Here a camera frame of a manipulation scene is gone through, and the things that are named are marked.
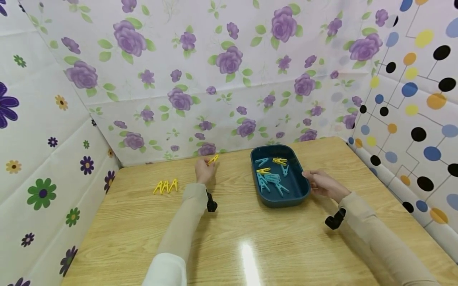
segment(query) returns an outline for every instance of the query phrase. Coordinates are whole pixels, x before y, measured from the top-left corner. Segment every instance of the dark teal plastic tray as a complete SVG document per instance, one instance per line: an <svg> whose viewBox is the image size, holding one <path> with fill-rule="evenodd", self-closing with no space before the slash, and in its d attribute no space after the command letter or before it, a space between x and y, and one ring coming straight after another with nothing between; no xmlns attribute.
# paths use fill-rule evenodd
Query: dark teal plastic tray
<svg viewBox="0 0 458 286"><path fill-rule="evenodd" d="M258 167L259 163L255 163L255 161L262 158L269 158L269 161L261 167ZM273 158L288 160L287 164L289 165L289 171L286 177L283 177L281 166L272 162ZM303 169L296 154L293 149L286 145L269 145L253 149L253 151L251 151L251 165L253 168L256 191L262 203L269 208L283 208L300 205L310 193L309 180L302 176L301 173ZM280 175L280 184L289 190L289 194L283 192L284 196L282 197L273 183L267 183L270 192L263 189L261 194L261 187L256 177L256 170L268 167L271 168L271 173Z"/></svg>

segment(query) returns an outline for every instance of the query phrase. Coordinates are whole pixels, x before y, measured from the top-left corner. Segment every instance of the polka dot wallpaper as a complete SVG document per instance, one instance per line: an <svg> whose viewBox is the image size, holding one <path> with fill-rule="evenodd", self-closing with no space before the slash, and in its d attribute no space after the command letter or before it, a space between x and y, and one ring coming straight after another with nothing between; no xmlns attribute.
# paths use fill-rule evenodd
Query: polka dot wallpaper
<svg viewBox="0 0 458 286"><path fill-rule="evenodd" d="M403 0L349 146L458 261L458 1Z"/></svg>

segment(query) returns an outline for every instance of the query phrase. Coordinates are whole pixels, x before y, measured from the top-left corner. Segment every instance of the person's right hand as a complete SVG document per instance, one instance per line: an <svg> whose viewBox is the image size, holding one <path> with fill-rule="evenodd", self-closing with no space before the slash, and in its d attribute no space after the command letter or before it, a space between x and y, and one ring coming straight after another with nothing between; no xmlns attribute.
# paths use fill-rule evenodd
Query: person's right hand
<svg viewBox="0 0 458 286"><path fill-rule="evenodd" d="M338 181L326 174L323 170L310 170L302 172L302 176L311 183L312 193L340 201L350 194L350 191Z"/></svg>

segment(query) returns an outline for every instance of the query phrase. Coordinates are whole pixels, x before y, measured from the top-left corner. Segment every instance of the green flower print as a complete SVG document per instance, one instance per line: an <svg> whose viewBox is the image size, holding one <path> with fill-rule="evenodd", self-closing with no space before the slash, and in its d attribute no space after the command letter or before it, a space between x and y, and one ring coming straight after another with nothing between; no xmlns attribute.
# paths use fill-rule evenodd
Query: green flower print
<svg viewBox="0 0 458 286"><path fill-rule="evenodd" d="M76 222L80 219L80 210L78 208L71 209L67 214L67 220L65 224L68 224L68 227L74 226Z"/></svg>
<svg viewBox="0 0 458 286"><path fill-rule="evenodd" d="M43 179L38 179L35 182L36 186L31 186L28 188L27 192L32 196L28 198L27 204L33 205L34 210L39 210L43 206L44 208L51 205L51 201L56 198L54 191L56 190L56 185L51 185L51 179L47 178L44 182Z"/></svg>

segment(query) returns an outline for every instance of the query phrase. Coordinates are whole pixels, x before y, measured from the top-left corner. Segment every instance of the yellow clothespin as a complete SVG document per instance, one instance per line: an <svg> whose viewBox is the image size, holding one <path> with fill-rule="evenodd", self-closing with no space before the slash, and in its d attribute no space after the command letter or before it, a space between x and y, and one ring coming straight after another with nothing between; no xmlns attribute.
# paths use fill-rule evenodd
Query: yellow clothespin
<svg viewBox="0 0 458 286"><path fill-rule="evenodd" d="M158 185L156 186L156 188L153 191L153 194L156 194L157 190L159 190L159 192L160 192L161 189L162 189L162 181L159 181Z"/></svg>

